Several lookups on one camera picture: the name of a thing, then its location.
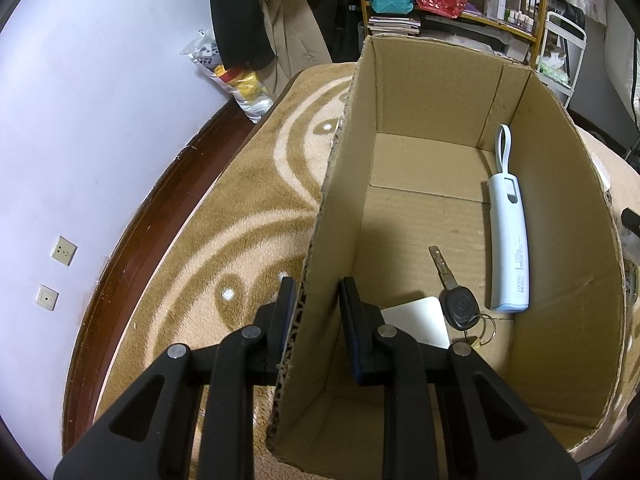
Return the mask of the wall socket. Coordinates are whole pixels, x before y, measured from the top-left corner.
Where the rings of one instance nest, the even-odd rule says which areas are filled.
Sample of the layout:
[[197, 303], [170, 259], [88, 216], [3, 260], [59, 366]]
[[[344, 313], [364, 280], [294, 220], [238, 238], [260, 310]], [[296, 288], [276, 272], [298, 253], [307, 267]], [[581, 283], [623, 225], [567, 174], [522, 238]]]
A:
[[60, 235], [54, 244], [51, 257], [55, 261], [64, 264], [64, 266], [70, 266], [76, 252], [77, 246], [64, 236]]
[[39, 307], [53, 311], [58, 302], [58, 292], [47, 285], [40, 284], [37, 289], [35, 302]]

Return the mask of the white square charger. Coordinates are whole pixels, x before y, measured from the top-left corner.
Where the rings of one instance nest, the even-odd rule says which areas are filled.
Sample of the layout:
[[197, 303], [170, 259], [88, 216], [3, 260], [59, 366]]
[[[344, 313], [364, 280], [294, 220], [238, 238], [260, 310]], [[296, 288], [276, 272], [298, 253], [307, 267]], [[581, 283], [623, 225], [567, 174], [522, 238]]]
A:
[[447, 323], [437, 297], [424, 297], [386, 308], [382, 317], [386, 324], [403, 330], [420, 344], [442, 349], [450, 346]]

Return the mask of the beige brown patterned carpet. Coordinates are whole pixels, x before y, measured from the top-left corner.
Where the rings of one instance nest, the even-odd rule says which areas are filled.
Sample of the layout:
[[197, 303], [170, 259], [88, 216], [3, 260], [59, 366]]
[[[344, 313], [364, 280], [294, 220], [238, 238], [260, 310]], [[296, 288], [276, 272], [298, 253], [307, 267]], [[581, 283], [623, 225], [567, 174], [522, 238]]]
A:
[[[308, 249], [312, 214], [318, 212], [331, 141], [340, 123], [355, 63], [319, 65], [304, 70], [285, 90], [267, 125], [230, 162], [195, 207], [160, 259], [120, 338], [96, 408], [98, 419], [143, 370], [173, 342], [195, 349], [216, 344], [247, 324], [260, 304], [276, 298], [284, 276], [299, 278]], [[614, 214], [638, 211], [639, 176], [592, 132], [574, 124], [596, 167], [602, 192]], [[294, 198], [293, 178], [280, 177], [288, 154], [300, 177], [307, 171], [314, 205]], [[627, 350], [633, 367], [606, 424], [582, 447], [580, 460], [596, 460], [630, 424], [627, 408], [639, 388], [639, 241], [623, 228], [627, 300], [632, 328]], [[327, 479], [278, 462], [265, 447], [272, 387], [257, 387], [254, 413], [256, 479]]]

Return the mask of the wooden bookshelf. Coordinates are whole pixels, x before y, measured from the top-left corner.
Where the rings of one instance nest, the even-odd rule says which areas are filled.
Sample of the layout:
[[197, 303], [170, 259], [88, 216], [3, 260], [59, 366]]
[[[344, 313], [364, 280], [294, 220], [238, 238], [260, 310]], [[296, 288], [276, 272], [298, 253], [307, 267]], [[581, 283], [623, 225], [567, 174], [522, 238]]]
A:
[[369, 0], [360, 0], [364, 32], [372, 15], [402, 16], [421, 21], [418, 37], [458, 42], [480, 50], [507, 55], [534, 65], [542, 41], [548, 0], [468, 0], [457, 18], [422, 11], [413, 0], [413, 9], [405, 15], [379, 14]]

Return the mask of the stack of books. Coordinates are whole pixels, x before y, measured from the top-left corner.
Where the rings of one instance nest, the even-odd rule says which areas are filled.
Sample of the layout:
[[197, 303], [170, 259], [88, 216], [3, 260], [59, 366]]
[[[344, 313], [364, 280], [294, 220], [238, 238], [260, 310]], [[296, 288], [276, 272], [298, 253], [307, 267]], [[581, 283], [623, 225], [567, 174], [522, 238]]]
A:
[[416, 37], [420, 35], [421, 21], [402, 16], [372, 15], [368, 19], [371, 34], [394, 34]]

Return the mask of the black hanging coat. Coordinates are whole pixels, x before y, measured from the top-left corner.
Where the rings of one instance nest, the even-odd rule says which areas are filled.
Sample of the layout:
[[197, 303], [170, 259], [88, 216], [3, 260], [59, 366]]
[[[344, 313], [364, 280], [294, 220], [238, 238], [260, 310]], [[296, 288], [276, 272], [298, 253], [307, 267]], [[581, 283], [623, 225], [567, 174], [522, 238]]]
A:
[[259, 0], [209, 0], [209, 6], [224, 67], [262, 70], [274, 60]]

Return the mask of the beige trench coat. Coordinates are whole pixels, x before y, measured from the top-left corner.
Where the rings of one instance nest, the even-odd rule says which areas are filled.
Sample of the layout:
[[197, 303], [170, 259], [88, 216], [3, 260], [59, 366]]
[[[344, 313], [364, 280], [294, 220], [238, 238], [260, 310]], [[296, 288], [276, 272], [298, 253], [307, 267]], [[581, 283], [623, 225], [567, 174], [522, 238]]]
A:
[[260, 7], [274, 59], [258, 74], [277, 100], [299, 72], [332, 60], [307, 0], [260, 0]]

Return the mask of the black car key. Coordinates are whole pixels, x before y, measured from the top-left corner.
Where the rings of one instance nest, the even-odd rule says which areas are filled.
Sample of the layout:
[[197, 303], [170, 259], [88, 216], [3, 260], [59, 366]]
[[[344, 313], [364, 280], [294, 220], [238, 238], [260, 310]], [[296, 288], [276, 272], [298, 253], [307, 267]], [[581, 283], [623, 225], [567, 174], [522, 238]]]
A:
[[480, 306], [471, 289], [460, 285], [442, 252], [437, 246], [428, 248], [444, 291], [440, 295], [440, 305], [446, 322], [455, 330], [462, 332], [470, 340], [471, 346], [486, 346], [496, 336], [497, 325], [489, 314], [480, 312]]

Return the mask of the plastic bag with toys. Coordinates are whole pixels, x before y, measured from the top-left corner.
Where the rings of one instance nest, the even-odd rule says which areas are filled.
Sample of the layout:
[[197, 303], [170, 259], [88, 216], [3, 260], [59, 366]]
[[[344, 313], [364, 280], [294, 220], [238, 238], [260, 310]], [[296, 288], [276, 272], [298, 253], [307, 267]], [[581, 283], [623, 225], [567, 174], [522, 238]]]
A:
[[201, 29], [198, 36], [180, 54], [188, 58], [221, 90], [232, 96], [253, 124], [258, 124], [269, 112], [273, 100], [258, 73], [245, 65], [224, 67], [213, 29]]

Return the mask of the upper wall socket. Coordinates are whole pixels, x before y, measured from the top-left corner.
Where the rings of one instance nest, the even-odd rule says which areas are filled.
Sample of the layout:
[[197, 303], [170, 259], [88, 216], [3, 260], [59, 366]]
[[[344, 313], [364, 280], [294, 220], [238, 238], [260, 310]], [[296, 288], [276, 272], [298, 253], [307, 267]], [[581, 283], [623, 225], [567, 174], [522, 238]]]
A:
[[55, 261], [64, 264], [64, 266], [70, 266], [76, 252], [77, 246], [64, 236], [60, 235], [54, 244], [51, 257]]

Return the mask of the cardboard box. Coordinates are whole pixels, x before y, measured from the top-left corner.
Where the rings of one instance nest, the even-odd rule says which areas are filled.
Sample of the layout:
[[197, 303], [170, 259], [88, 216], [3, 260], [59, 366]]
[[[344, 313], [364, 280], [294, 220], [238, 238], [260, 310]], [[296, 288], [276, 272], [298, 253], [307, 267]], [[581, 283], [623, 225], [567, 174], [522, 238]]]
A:
[[501, 315], [482, 356], [575, 458], [624, 428], [638, 356], [614, 214], [588, 148], [529, 68], [446, 42], [374, 36], [333, 141], [267, 445], [312, 474], [381, 472], [382, 392], [350, 377], [341, 278], [387, 308], [436, 296], [437, 246], [458, 281], [490, 299], [487, 183], [498, 128], [524, 198], [528, 309]]

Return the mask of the white metal cart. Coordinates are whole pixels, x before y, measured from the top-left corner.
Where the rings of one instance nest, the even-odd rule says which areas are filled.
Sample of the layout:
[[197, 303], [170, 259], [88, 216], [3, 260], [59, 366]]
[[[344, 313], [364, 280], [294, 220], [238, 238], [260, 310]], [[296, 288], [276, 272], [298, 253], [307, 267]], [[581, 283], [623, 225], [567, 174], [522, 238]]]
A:
[[585, 29], [559, 13], [547, 12], [535, 68], [564, 108], [574, 96], [586, 47]]

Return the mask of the grey white power bank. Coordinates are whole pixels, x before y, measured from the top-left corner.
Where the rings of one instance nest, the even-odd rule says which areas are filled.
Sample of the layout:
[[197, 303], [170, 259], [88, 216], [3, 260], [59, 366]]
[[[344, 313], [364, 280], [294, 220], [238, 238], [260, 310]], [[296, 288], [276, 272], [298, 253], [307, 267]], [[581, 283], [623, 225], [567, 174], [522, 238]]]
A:
[[512, 134], [498, 127], [495, 155], [497, 172], [488, 180], [491, 229], [490, 308], [520, 313], [529, 306], [529, 258], [523, 200], [518, 178], [510, 173]]

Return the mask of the lower wall socket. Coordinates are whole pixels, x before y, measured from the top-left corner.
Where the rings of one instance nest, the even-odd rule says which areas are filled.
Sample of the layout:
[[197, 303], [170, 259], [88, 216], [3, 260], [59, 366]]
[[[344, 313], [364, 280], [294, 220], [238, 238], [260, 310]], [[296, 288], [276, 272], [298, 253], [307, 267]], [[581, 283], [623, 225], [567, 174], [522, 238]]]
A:
[[39, 307], [53, 311], [58, 302], [58, 292], [47, 285], [40, 284], [37, 289], [35, 302]]

